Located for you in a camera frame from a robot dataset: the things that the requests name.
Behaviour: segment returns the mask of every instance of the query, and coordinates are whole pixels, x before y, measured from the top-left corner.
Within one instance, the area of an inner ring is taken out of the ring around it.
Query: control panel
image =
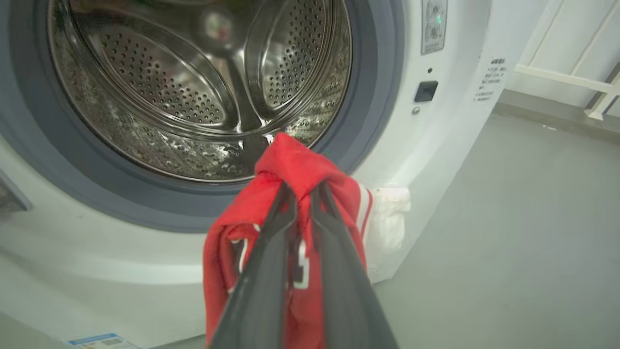
[[[447,19],[448,0],[422,0],[422,55],[443,48]]]

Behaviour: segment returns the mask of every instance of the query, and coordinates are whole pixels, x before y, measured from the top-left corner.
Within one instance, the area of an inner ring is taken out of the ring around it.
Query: white stripe
[[[366,214],[368,213],[368,205],[370,205],[370,193],[363,185],[357,183],[360,187],[360,210],[357,212],[357,230],[359,230],[361,236],[364,236],[362,228],[364,226],[364,220],[366,220]]]
[[[241,258],[239,259],[239,274],[243,273],[243,260],[246,258],[247,239],[243,239],[243,250],[241,250]]]

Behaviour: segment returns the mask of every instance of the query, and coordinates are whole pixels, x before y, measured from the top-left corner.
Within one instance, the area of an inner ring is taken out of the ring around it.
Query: label sticker
[[[500,94],[505,84],[506,71],[506,59],[505,58],[493,58],[487,67],[487,71],[482,77],[478,90],[474,95],[474,102],[486,102],[490,101]]]
[[[140,349],[114,333],[71,340],[67,344],[79,349]]]
[[[448,0],[422,0],[422,55],[443,49]]]

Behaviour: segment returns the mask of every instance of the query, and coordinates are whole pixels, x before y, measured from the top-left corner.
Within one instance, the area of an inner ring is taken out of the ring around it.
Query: stainless steel drum
[[[246,180],[276,133],[312,146],[347,90],[342,0],[52,0],[49,14],[77,113],[163,175]]]

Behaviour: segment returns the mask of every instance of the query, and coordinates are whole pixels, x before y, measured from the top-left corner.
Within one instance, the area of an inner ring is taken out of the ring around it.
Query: white cloth
[[[391,279],[412,246],[405,242],[405,214],[411,209],[407,188],[378,188],[371,190],[372,209],[366,233],[364,251],[368,277],[372,283]]]

